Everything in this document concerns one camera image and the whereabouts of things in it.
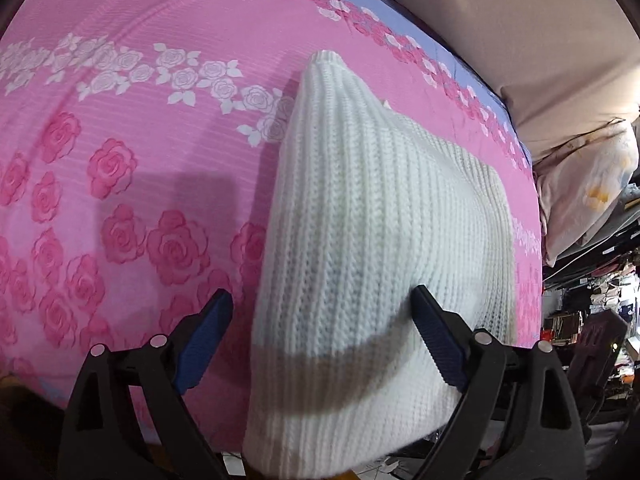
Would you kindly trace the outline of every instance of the bed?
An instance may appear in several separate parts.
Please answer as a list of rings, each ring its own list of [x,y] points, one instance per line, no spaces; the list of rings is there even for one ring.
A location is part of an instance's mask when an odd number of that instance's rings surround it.
[[[226,288],[233,321],[185,402],[213,448],[241,449],[278,148],[320,49],[497,171],[518,344],[533,344],[530,157],[504,105],[407,12],[386,0],[26,0],[0,41],[0,368],[64,407],[92,345],[144,344]]]

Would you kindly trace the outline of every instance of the blue clamp pad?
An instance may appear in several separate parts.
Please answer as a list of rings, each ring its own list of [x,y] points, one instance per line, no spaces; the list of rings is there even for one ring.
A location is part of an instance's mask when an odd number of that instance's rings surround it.
[[[458,314],[442,310],[423,285],[412,290],[411,314],[444,381],[464,392],[469,381],[465,365],[471,329]]]
[[[174,388],[181,395],[200,383],[231,323],[233,309],[233,300],[228,292],[215,294],[202,309],[200,315],[204,318],[180,352],[176,363]]]

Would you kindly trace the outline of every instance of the white knit beanie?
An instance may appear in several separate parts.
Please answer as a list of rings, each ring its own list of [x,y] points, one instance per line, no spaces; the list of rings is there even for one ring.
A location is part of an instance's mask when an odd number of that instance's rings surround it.
[[[267,231],[243,446],[252,466],[332,476],[446,423],[459,394],[411,320],[420,284],[469,326],[513,342],[500,179],[318,52],[280,150]]]

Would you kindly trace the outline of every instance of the pillow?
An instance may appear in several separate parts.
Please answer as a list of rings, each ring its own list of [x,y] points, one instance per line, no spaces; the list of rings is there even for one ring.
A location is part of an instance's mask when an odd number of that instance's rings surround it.
[[[638,117],[640,40],[616,0],[396,0],[506,103],[535,162]]]
[[[548,266],[607,221],[637,167],[638,145],[628,121],[571,140],[536,166]]]
[[[327,478],[447,421],[460,396],[412,322],[420,284],[514,342],[500,178],[386,108],[336,53],[316,53],[280,149],[255,306],[242,447],[253,467]]]

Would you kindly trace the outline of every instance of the clamp jaw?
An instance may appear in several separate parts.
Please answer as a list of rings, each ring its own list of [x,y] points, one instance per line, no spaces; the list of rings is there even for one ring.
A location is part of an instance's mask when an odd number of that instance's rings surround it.
[[[111,352],[95,345],[74,386],[62,429],[60,480],[228,480],[181,395],[196,386],[231,322],[231,295],[219,289],[199,314],[142,348]],[[140,432],[129,386],[142,386],[176,474],[154,465]]]
[[[414,480],[584,480],[578,410],[547,341],[502,345],[441,309],[423,285],[411,294],[414,323],[444,381],[463,395]],[[498,394],[511,393],[505,430],[489,465],[472,469]]]

